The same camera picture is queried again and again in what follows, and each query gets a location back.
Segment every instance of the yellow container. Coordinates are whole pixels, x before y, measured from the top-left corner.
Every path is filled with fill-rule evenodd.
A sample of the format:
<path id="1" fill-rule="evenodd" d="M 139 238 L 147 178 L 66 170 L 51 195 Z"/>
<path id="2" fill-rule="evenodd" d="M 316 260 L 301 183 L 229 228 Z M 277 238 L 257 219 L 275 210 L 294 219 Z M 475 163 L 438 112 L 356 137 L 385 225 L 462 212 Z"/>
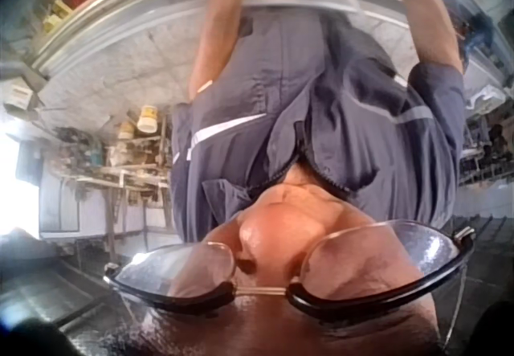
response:
<path id="1" fill-rule="evenodd" d="M 127 141 L 134 138 L 134 131 L 136 127 L 130 121 L 124 121 L 121 123 L 120 132 L 118 133 L 118 139 Z"/>
<path id="2" fill-rule="evenodd" d="M 137 122 L 137 128 L 142 133 L 157 132 L 157 108 L 152 105 L 145 105 L 141 109 L 141 115 Z"/>

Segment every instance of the eyeglasses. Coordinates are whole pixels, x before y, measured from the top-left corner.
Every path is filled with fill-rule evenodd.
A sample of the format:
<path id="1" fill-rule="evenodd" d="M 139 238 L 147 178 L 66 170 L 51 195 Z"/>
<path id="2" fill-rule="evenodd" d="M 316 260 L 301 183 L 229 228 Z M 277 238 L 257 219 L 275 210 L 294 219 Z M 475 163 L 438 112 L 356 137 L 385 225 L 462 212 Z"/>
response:
<path id="1" fill-rule="evenodd" d="M 123 297 L 180 314 L 199 315 L 238 296 L 282 296 L 324 321 L 376 317 L 417 300 L 465 265 L 475 233 L 452 237 L 426 225 L 395 220 L 324 237 L 305 256 L 286 288 L 237 285 L 237 261 L 222 243 L 204 242 L 137 254 L 123 268 L 107 266 L 104 280 Z"/>

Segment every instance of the eyeglass frame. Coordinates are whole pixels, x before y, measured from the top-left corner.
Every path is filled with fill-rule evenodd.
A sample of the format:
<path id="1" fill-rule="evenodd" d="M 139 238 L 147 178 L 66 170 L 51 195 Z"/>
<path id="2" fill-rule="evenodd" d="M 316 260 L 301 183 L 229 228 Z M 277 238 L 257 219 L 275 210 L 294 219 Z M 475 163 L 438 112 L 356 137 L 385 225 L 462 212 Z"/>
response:
<path id="1" fill-rule="evenodd" d="M 455 232 L 452 236 L 449 236 L 438 229 L 415 221 L 387 221 L 387 223 L 394 222 L 415 223 L 421 227 L 427 227 L 433 231 L 437 231 L 440 235 L 451 239 L 452 243 L 459 249 L 459 254 L 438 270 L 419 280 L 403 285 L 402 287 L 371 296 L 338 301 L 325 300 L 313 296 L 300 282 L 296 281 L 296 277 L 293 278 L 286 288 L 248 288 L 239 287 L 231 279 L 232 275 L 229 280 L 222 282 L 212 291 L 197 297 L 163 296 L 122 284 L 116 280 L 116 277 L 124 267 L 120 268 L 116 264 L 106 265 L 104 281 L 121 296 L 131 301 L 177 314 L 202 315 L 225 305 L 229 305 L 239 296 L 284 296 L 292 306 L 302 313 L 322 321 L 360 321 L 365 317 L 376 317 L 386 314 L 433 292 L 436 288 L 445 284 L 449 279 L 459 273 L 466 265 L 467 260 L 475 248 L 475 231 L 471 227 L 464 227 Z M 342 235 L 345 232 L 347 231 L 338 231 L 325 236 L 323 239 L 331 238 L 334 235 Z M 226 247 L 223 243 L 206 243 Z M 155 252 L 176 246 L 179 245 L 167 245 L 156 249 Z"/>

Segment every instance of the nose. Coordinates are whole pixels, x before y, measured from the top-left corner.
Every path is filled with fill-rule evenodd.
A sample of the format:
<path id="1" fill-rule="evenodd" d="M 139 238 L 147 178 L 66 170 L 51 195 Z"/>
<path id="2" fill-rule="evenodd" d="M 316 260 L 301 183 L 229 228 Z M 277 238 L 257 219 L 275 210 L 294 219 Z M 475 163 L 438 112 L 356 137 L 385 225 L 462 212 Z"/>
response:
<path id="1" fill-rule="evenodd" d="M 240 224 L 239 239 L 243 256 L 254 263 L 256 286 L 286 286 L 324 232 L 321 223 L 287 204 L 248 212 Z"/>

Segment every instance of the gray work shirt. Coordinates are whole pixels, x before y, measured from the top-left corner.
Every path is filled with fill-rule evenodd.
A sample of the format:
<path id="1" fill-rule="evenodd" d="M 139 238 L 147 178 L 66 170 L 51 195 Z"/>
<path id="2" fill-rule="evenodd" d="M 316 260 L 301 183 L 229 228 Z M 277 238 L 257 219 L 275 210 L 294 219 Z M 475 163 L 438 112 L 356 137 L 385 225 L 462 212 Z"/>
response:
<path id="1" fill-rule="evenodd" d="M 419 63 L 405 88 L 345 17 L 249 12 L 220 77 L 172 116 L 173 220 L 196 242 L 284 179 L 299 158 L 378 221 L 441 227 L 463 144 L 463 77 Z"/>

